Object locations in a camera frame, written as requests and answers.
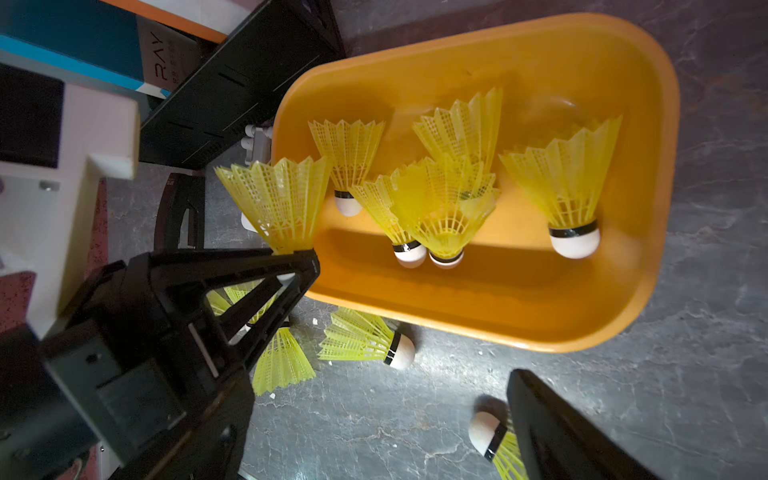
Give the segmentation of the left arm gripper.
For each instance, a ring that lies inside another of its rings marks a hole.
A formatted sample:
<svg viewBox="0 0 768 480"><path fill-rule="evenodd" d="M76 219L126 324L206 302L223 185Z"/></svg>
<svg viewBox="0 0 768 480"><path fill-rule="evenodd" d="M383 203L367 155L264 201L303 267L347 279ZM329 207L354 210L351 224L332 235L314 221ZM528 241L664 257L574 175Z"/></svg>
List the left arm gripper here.
<svg viewBox="0 0 768 480"><path fill-rule="evenodd" d="M263 356L319 274L313 250L149 253L87 280L62 330L4 331L2 477L56 478L96 445L116 471L178 440Z"/></svg>

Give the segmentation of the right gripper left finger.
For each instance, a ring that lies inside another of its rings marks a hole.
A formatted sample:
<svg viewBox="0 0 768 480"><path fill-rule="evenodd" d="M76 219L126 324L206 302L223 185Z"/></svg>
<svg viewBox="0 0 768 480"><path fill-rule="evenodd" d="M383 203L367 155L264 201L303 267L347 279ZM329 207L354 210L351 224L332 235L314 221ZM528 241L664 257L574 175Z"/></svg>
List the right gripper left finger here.
<svg viewBox="0 0 768 480"><path fill-rule="evenodd" d="M235 373L176 441L159 441L113 479L239 479L255 395L248 376Z"/></svg>

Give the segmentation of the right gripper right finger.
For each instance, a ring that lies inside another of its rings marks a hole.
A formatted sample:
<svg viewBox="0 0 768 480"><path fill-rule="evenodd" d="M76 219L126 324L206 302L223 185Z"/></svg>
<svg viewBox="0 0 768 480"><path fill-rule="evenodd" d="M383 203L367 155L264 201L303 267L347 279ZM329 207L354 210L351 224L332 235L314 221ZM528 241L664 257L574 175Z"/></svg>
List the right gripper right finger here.
<svg viewBox="0 0 768 480"><path fill-rule="evenodd" d="M510 373L507 399L530 479L655 479L530 370Z"/></svg>

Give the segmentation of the green shuttlecock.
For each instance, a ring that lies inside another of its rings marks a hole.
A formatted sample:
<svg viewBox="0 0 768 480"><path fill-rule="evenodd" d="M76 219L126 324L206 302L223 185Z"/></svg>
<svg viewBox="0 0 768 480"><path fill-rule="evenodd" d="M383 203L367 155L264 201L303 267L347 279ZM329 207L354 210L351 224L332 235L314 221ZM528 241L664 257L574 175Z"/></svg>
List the green shuttlecock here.
<svg viewBox="0 0 768 480"><path fill-rule="evenodd" d="M322 361L379 361L405 370L415 359L413 341L378 315L340 307L331 314L324 334L318 353Z"/></svg>
<svg viewBox="0 0 768 480"><path fill-rule="evenodd" d="M423 264L427 249L402 227L391 212L392 195L401 173L400 169L396 169L389 175L379 175L375 181L352 186L350 192L389 238L398 262L405 268L413 269Z"/></svg>
<svg viewBox="0 0 768 480"><path fill-rule="evenodd" d="M528 479L517 436L493 414L476 413L470 422L468 436L473 447L496 468L501 479Z"/></svg>
<svg viewBox="0 0 768 480"><path fill-rule="evenodd" d="M337 210L345 217L358 215L362 206L351 188L366 179L386 123L361 120L332 123L325 120L310 121L308 126L319 153L332 164L331 180Z"/></svg>
<svg viewBox="0 0 768 480"><path fill-rule="evenodd" d="M505 170L544 214L555 252L584 259L601 241L598 205L623 117L572 123L533 145L499 155Z"/></svg>
<svg viewBox="0 0 768 480"><path fill-rule="evenodd" d="M281 326L255 365L252 386L261 396L316 377L288 325Z"/></svg>
<svg viewBox="0 0 768 480"><path fill-rule="evenodd" d="M325 157L214 168L241 213L275 255L313 248L331 170Z"/></svg>
<svg viewBox="0 0 768 480"><path fill-rule="evenodd" d="M441 269L453 269L493 213L500 190L482 162L423 158L406 166L391 211Z"/></svg>
<svg viewBox="0 0 768 480"><path fill-rule="evenodd" d="M244 282L209 291L205 296L207 305L215 316L223 315L231 306L246 297L254 290L261 280ZM277 294L274 294L248 321L248 325L254 325L267 312L275 302Z"/></svg>
<svg viewBox="0 0 768 480"><path fill-rule="evenodd" d="M412 129L435 160L467 161L491 172L498 141L504 91L492 88L470 101L422 115Z"/></svg>

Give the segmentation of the yellow plastic storage box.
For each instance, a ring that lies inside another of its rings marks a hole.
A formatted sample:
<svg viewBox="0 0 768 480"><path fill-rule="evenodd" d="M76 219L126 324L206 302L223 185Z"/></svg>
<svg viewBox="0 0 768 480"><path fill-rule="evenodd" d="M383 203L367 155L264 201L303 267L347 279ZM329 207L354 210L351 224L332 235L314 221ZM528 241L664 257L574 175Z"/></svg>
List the yellow plastic storage box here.
<svg viewBox="0 0 768 480"><path fill-rule="evenodd" d="M579 13L455 35L312 68L285 94L273 157L316 153L312 120L386 125L373 174L418 160L422 114L492 87L504 91L500 150L570 123L620 118L600 202L601 242L583 260L552 248L546 218L501 165L500 198L463 262L398 264L365 214L327 197L312 299L521 349L571 352L620 333L652 295L664 250L680 116L673 65L644 30Z"/></svg>

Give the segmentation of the black mesh file organizer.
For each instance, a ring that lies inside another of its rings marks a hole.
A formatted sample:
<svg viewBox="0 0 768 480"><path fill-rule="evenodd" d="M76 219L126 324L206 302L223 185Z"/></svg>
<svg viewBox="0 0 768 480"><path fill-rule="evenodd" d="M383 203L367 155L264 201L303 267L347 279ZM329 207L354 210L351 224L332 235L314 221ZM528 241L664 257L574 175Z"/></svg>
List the black mesh file organizer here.
<svg viewBox="0 0 768 480"><path fill-rule="evenodd" d="M273 119L306 71L344 58L328 1L264 1L141 125L139 159L199 170Z"/></svg>

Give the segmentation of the teal book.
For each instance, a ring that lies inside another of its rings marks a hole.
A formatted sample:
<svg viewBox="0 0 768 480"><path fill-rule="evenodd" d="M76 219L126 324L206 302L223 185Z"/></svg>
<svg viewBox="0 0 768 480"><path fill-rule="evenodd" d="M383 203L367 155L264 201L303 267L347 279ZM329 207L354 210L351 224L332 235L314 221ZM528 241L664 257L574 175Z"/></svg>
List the teal book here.
<svg viewBox="0 0 768 480"><path fill-rule="evenodd" d="M202 58L192 38L102 1L3 1L1 52L160 99Z"/></svg>

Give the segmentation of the orange blue book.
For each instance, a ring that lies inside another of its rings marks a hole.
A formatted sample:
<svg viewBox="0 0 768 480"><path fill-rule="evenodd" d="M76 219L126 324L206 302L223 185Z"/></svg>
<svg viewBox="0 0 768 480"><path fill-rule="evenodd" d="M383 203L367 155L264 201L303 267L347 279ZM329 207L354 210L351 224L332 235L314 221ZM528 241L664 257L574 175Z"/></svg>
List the orange blue book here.
<svg viewBox="0 0 768 480"><path fill-rule="evenodd" d="M168 27L222 43L264 0L103 0Z"/></svg>

